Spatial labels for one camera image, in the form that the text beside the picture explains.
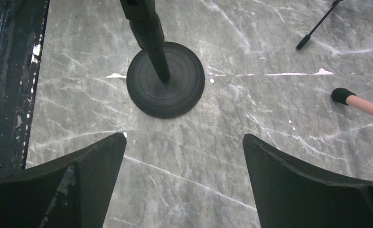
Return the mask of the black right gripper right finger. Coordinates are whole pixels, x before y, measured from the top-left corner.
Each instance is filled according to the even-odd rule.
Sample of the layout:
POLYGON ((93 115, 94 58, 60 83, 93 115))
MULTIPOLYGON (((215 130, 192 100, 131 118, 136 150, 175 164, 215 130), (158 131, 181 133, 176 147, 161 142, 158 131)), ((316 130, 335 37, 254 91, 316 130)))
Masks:
POLYGON ((243 151, 263 228, 373 228, 373 181, 300 160, 253 134, 243 151))

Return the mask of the black round-base stand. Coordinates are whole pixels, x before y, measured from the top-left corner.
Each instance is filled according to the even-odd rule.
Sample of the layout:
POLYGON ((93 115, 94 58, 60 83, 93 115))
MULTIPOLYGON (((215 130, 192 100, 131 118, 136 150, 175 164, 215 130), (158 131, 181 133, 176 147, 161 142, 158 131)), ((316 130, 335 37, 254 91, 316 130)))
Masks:
POLYGON ((197 55, 166 42, 153 0, 122 0, 126 19, 141 51, 126 75, 133 103, 149 116, 170 119, 189 112, 205 88, 205 72, 197 55))

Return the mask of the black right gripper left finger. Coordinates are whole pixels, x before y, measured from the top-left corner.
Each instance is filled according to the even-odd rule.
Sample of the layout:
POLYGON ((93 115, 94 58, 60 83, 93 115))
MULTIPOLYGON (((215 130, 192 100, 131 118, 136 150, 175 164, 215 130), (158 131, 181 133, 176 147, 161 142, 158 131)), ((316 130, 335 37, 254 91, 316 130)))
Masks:
POLYGON ((0 177, 0 228, 101 228, 126 148, 114 133, 0 177))

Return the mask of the black tripod shock-mount stand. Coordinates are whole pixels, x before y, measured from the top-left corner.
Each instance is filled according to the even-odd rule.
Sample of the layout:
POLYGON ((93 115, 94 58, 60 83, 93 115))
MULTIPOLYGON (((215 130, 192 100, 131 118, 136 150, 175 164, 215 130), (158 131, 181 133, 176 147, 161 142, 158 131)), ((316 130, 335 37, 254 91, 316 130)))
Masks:
POLYGON ((304 36, 304 38, 297 44, 296 50, 301 50, 311 39, 312 34, 316 31, 316 29, 323 23, 323 21, 328 17, 328 15, 336 8, 336 6, 342 2, 343 0, 335 0, 331 4, 331 8, 328 12, 322 17, 322 19, 314 26, 314 28, 304 36))

